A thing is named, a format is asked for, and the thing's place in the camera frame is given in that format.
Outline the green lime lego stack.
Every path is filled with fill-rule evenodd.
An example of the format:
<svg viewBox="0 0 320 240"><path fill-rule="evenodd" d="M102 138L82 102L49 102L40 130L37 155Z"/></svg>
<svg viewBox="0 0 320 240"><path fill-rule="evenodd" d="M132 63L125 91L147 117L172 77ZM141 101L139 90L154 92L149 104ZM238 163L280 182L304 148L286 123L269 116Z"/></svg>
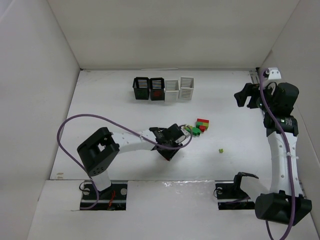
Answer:
<svg viewBox="0 0 320 240"><path fill-rule="evenodd" d="M191 125L187 125L185 127L185 129L190 133L192 134L193 136L199 136L202 132L199 128L197 127L193 127Z"/></svg>

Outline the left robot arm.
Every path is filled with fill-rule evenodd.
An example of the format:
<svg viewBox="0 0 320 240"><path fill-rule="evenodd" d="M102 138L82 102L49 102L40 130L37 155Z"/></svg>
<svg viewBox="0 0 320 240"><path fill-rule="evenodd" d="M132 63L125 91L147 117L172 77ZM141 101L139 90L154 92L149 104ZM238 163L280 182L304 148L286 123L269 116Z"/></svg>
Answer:
<svg viewBox="0 0 320 240"><path fill-rule="evenodd" d="M104 199L113 191L107 169L117 155L133 151L157 151L170 161L190 135L176 123L168 128L151 127L137 135L112 133L107 127L101 127L77 147L77 153L99 198Z"/></svg>

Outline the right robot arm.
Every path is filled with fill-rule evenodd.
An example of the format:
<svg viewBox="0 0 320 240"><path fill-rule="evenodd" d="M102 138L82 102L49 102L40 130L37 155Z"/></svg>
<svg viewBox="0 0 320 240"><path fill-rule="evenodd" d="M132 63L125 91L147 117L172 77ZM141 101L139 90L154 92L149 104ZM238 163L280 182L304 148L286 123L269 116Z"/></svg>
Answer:
<svg viewBox="0 0 320 240"><path fill-rule="evenodd" d="M295 226L311 210L312 202L304 198L297 170L296 144L298 122L292 116L299 89L287 82L266 85L247 83L235 93L237 105L260 108L271 152L271 186L266 188L258 176L240 172L239 188L254 202L258 219Z"/></svg>

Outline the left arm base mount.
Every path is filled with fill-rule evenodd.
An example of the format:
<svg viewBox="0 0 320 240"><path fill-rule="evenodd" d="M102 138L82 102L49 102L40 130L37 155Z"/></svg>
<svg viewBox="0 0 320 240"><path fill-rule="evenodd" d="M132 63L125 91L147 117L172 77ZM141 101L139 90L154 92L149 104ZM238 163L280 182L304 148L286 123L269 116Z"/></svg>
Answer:
<svg viewBox="0 0 320 240"><path fill-rule="evenodd" d="M127 181L112 181L111 187L99 192L99 200L92 183L83 181L79 185L81 200L79 209L82 211L125 211L127 207Z"/></svg>

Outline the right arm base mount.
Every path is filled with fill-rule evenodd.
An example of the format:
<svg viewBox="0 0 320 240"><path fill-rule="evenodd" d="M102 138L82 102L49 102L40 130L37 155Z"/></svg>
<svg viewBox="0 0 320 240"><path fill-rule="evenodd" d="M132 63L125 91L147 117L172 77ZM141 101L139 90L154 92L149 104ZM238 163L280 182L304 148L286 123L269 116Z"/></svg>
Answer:
<svg viewBox="0 0 320 240"><path fill-rule="evenodd" d="M217 199L218 210L254 210L255 203L233 180L216 181L213 196Z"/></svg>

